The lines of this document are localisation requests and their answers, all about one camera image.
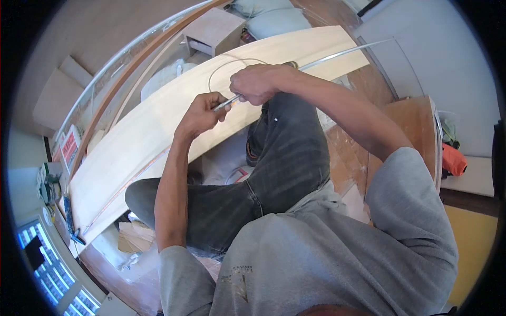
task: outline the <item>person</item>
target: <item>person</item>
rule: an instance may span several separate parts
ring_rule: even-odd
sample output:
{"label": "person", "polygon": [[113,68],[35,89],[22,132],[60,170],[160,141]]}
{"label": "person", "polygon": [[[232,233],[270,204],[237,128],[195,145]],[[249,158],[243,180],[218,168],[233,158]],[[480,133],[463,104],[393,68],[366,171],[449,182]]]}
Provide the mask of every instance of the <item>person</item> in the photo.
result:
{"label": "person", "polygon": [[[402,130],[362,96],[284,65],[253,65],[230,90],[262,106],[246,144],[250,177],[188,186],[188,151],[230,107],[198,95],[161,178],[125,200],[155,229],[167,315],[429,315],[457,274],[457,247],[433,179]],[[347,216],[329,178],[316,108],[381,159],[367,191],[374,227]],[[222,261],[215,283],[192,255]]]}

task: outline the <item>left hand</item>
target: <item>left hand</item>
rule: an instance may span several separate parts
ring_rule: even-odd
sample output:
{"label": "left hand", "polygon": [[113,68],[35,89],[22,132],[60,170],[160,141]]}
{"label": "left hand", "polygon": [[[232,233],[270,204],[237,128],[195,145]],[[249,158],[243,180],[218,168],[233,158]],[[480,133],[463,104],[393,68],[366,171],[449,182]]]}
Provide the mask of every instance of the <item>left hand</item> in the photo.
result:
{"label": "left hand", "polygon": [[213,128],[218,121],[225,121],[225,116],[231,109],[230,105],[218,112],[214,112],[213,109],[226,100],[227,98],[219,92],[197,95],[179,123],[176,133],[194,140],[203,132]]}

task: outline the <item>small wooden cabinet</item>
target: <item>small wooden cabinet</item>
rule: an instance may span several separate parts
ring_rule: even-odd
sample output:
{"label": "small wooden cabinet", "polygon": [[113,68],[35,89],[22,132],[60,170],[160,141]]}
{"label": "small wooden cabinet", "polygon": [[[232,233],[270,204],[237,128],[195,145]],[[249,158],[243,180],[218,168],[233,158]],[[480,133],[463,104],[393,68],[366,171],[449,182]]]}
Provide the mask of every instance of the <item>small wooden cabinet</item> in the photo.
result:
{"label": "small wooden cabinet", "polygon": [[212,8],[183,30],[186,46],[192,55],[201,51],[217,56],[239,46],[246,20],[223,10]]}

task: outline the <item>dark jeans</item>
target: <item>dark jeans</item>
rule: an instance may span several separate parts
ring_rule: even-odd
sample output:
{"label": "dark jeans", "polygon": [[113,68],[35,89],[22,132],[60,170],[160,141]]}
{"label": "dark jeans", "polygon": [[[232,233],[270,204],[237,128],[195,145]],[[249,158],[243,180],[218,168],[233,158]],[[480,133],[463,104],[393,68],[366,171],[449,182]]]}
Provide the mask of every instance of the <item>dark jeans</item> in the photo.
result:
{"label": "dark jeans", "polygon": [[[316,110],[295,95],[277,93],[267,102],[247,143],[258,161],[246,181],[188,187],[186,243],[197,256],[221,261],[244,225],[286,212],[329,179],[327,142]],[[129,209],[152,229],[159,182],[139,180],[125,194]]]}

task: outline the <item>paint can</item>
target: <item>paint can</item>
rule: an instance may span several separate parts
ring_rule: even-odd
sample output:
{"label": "paint can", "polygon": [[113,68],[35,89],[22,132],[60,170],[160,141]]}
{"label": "paint can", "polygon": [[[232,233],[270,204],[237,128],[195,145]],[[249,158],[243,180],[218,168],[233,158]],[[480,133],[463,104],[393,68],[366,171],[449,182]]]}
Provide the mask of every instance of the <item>paint can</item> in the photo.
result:
{"label": "paint can", "polygon": [[62,188],[59,182],[47,182],[39,188],[40,196],[46,205],[54,204],[62,197]]}

